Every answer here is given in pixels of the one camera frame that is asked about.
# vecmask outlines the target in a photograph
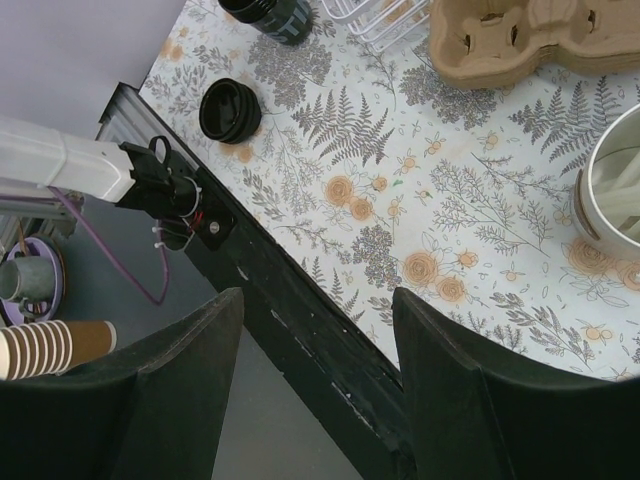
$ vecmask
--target gray floor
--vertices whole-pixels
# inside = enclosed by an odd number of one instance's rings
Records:
[[[145,214],[89,200],[85,213],[152,292],[162,270]],[[69,297],[59,317],[112,321],[125,346],[177,321],[215,292],[182,254],[171,254],[167,300],[154,307],[104,258],[82,228],[62,245]],[[361,478],[245,330],[213,472],[214,480],[351,480]]]

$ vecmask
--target gray cup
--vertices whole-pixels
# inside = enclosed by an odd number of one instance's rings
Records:
[[[55,271],[44,257],[20,257],[0,265],[0,298],[20,304],[20,313],[34,317],[28,303],[50,302],[55,292]]]

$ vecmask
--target screw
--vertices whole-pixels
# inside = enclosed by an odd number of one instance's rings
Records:
[[[209,224],[209,231],[211,232],[211,235],[215,235],[220,231],[220,224],[218,222],[211,222]]]

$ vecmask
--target wire basket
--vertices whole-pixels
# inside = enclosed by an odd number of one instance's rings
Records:
[[[427,34],[430,0],[322,0],[331,19],[380,53],[402,38]]]

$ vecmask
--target floral tablecloth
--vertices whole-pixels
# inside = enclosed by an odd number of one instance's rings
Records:
[[[546,65],[461,91],[433,71],[426,41],[378,55],[312,6],[313,34],[289,48],[216,0],[189,0],[143,98],[394,364],[403,286],[538,361],[640,373],[640,264],[585,245],[568,203],[591,147],[639,101],[638,74]],[[221,77],[262,103],[240,146],[198,127]]]

